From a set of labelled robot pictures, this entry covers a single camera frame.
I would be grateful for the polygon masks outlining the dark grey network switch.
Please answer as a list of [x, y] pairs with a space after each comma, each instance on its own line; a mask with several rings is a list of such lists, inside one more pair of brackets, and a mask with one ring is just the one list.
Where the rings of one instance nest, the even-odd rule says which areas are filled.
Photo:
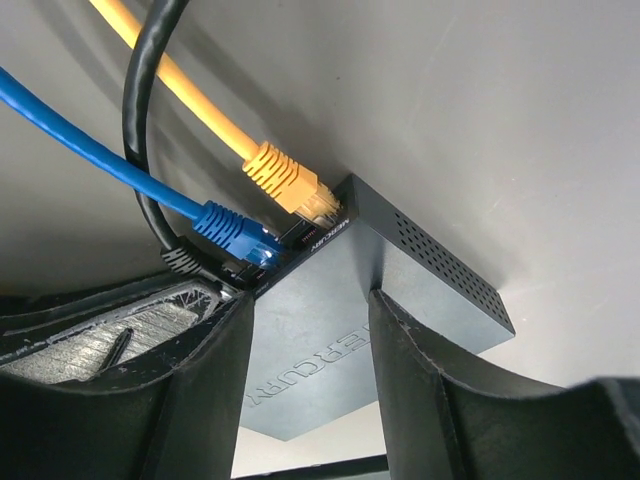
[[496, 289], [356, 176], [329, 230], [284, 236], [277, 268], [248, 269], [254, 333], [241, 425], [288, 441], [373, 403], [368, 296], [379, 289], [473, 353], [515, 330]]

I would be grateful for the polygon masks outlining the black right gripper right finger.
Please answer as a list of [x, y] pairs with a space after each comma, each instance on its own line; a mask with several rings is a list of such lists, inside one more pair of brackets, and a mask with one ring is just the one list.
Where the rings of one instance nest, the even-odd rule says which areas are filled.
[[635, 479], [639, 382], [562, 388], [456, 345], [380, 290], [369, 330], [395, 479]]

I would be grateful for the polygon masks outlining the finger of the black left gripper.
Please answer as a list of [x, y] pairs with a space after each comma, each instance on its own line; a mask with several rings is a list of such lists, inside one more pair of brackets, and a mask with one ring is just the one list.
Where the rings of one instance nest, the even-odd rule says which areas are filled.
[[86, 381], [186, 332], [231, 300], [218, 281], [160, 274], [10, 304], [1, 371], [40, 383]]

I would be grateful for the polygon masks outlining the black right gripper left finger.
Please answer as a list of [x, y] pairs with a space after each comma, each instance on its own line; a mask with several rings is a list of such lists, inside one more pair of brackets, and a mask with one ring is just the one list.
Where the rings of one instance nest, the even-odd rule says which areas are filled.
[[246, 294], [86, 382], [2, 375], [2, 478], [230, 478], [253, 325]]

